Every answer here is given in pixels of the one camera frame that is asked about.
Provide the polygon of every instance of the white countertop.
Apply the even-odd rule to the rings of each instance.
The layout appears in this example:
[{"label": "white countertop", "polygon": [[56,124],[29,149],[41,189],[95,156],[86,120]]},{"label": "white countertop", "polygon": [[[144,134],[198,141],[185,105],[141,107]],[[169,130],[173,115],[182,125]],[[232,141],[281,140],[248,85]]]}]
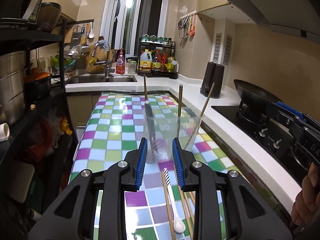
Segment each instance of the white countertop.
[{"label": "white countertop", "polygon": [[[135,74],[137,82],[105,82],[68,84],[66,92],[87,91],[144,91],[143,77]],[[206,97],[200,94],[201,81],[179,76],[177,80],[169,78],[147,78],[148,91],[169,91],[175,97],[179,95],[179,85],[183,84],[182,102],[196,114],[200,114]],[[227,143],[238,156],[267,185],[278,200],[291,214],[292,205],[301,187],[290,174],[261,146],[236,125],[223,117],[210,106],[238,106],[240,98],[235,90],[222,87],[219,99],[211,98],[204,112],[203,121]]]}]

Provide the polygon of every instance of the black kettle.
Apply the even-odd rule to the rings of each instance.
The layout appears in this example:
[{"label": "black kettle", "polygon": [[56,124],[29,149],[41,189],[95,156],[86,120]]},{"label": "black kettle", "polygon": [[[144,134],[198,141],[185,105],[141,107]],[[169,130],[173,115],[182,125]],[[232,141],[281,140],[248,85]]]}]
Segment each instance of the black kettle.
[{"label": "black kettle", "polygon": [[207,69],[205,70],[200,94],[208,96],[209,91],[214,82],[214,88],[211,94],[211,98],[220,98],[222,80],[224,74],[224,66],[213,62],[208,62]]}]

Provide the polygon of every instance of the stainless steel pot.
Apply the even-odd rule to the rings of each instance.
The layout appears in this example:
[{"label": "stainless steel pot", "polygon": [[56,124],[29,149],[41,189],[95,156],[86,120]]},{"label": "stainless steel pot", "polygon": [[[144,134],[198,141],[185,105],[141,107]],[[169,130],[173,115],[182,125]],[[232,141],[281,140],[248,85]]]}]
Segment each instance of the stainless steel pot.
[{"label": "stainless steel pot", "polygon": [[0,123],[13,125],[25,110],[23,91],[25,52],[17,51],[0,57]]}]

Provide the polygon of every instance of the stainless steel sink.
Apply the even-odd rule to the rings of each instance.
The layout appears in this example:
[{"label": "stainless steel sink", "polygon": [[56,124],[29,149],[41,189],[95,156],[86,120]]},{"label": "stainless steel sink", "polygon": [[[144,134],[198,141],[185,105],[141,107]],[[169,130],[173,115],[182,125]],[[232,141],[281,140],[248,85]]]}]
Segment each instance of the stainless steel sink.
[{"label": "stainless steel sink", "polygon": [[122,75],[113,75],[113,76],[79,76],[73,77],[68,81],[68,84],[81,84],[81,83],[100,83],[100,82],[137,82],[136,78],[132,76],[122,76]]}]

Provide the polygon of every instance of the black glass cooktop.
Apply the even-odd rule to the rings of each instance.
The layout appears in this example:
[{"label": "black glass cooktop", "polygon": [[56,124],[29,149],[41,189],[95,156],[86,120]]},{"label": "black glass cooktop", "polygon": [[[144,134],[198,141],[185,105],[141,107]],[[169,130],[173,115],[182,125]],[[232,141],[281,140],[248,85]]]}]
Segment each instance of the black glass cooktop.
[{"label": "black glass cooktop", "polygon": [[308,174],[309,162],[301,152],[294,148],[294,139],[284,129],[270,121],[266,116],[245,114],[239,106],[211,106],[270,153],[302,185]]}]

